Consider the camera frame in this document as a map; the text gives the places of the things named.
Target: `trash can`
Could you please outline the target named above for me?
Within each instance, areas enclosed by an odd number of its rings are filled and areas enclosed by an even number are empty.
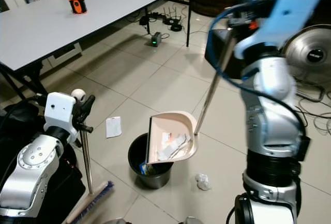
[[[128,160],[130,167],[137,174],[141,182],[148,188],[159,189],[170,179],[171,167],[173,162],[156,163],[153,168],[155,175],[144,175],[141,173],[139,165],[146,160],[147,133],[140,135],[130,145]]]

